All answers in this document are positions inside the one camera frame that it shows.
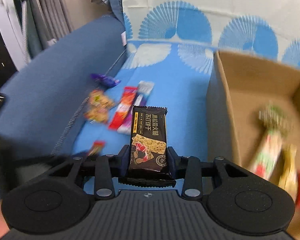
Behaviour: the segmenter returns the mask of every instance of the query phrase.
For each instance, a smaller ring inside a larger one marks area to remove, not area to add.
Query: white fan pattern
[[[213,67],[213,51],[202,45],[179,44],[180,59],[191,68],[205,74],[211,74]]]
[[[138,49],[128,44],[130,56],[123,68],[145,67],[163,61],[171,52],[171,44],[168,43],[143,43]]]

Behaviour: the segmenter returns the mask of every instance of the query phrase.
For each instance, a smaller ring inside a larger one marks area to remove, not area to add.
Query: blue sofa
[[[0,110],[0,137],[12,149],[2,165],[71,154],[85,122],[85,98],[95,88],[90,73],[115,76],[126,60],[121,0],[110,3],[112,14],[43,51],[0,89],[7,96]],[[28,164],[17,169],[18,184],[49,168]]]

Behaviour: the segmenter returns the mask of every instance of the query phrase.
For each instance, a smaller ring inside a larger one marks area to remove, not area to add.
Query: purple candy wrapper
[[[153,87],[154,87],[153,82],[145,82],[145,81],[139,82],[136,99],[134,100],[134,103],[131,106],[131,110],[129,114],[124,119],[123,124],[117,129],[118,133],[123,133],[127,135],[131,133],[133,106],[145,106]]]
[[[113,77],[109,77],[109,76],[101,75],[101,74],[91,74],[91,78],[94,81],[100,82],[102,85],[109,87],[109,88],[113,88],[121,82],[118,79],[114,79]]]

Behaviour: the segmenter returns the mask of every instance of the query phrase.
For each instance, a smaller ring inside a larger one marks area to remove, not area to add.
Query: blue fan pattern
[[[132,39],[130,20],[123,14],[127,39]],[[207,17],[197,7],[184,1],[168,1],[158,5],[147,14],[139,30],[139,39],[171,39],[175,36],[206,45],[212,43],[212,30]],[[218,48],[243,50],[273,60],[278,57],[277,37],[269,24],[258,16],[231,20],[223,29]],[[182,62],[196,71],[211,73],[213,56],[207,46],[179,44],[178,55]],[[282,62],[300,69],[300,40],[293,41],[285,50]]]
[[[245,50],[269,59],[278,57],[278,41],[272,28],[260,17],[233,19],[223,30],[218,46]]]
[[[160,4],[147,14],[139,30],[140,39],[170,39],[175,35],[183,40],[212,42],[205,14],[183,1]]]
[[[213,66],[213,51],[198,44],[179,44],[180,59],[191,68],[205,74],[211,74]]]
[[[282,62],[300,69],[300,40],[293,41],[285,50]]]
[[[132,39],[132,26],[131,26],[131,22],[130,22],[128,16],[126,15],[126,13],[123,13],[123,20],[124,20],[124,26],[126,28],[127,40]]]

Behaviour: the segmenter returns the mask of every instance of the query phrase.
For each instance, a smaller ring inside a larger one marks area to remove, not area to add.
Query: metal screw
[[[200,195],[200,191],[195,188],[190,188],[185,191],[185,195],[188,197],[197,197]]]
[[[96,193],[100,197],[109,197],[112,194],[112,190],[108,188],[101,188],[98,189]]]

